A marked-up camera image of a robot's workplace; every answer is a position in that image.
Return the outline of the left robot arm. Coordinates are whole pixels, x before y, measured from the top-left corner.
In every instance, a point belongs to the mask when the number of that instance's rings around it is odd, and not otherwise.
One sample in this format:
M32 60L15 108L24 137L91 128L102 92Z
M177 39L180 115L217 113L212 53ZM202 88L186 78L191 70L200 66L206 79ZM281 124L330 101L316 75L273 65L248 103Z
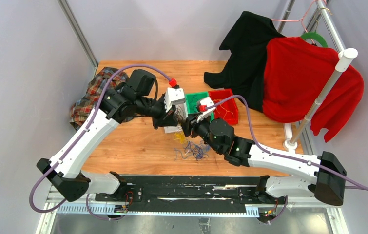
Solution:
M126 82L103 92L103 97L69 142L50 159L42 158L37 168L68 202L85 194L107 194L114 201L126 196L127 182L117 173L82 171L95 148L125 119L135 114L151 117L154 127L177 125L175 106L185 102L185 94L174 79L160 99L149 98L156 77L135 69Z

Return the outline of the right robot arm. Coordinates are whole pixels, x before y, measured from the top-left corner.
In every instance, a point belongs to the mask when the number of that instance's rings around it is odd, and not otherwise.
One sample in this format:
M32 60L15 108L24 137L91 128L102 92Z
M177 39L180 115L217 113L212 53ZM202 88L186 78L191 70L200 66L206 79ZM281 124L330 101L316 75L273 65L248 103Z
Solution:
M268 168L287 173L277 177L263 175L255 189L256 198L268 203L279 197L314 197L332 206L344 203L347 172L335 154L324 151L320 156L292 154L259 145L236 136L234 128L223 119L198 120L196 114L181 120L187 137L201 137L217 154L234 166Z

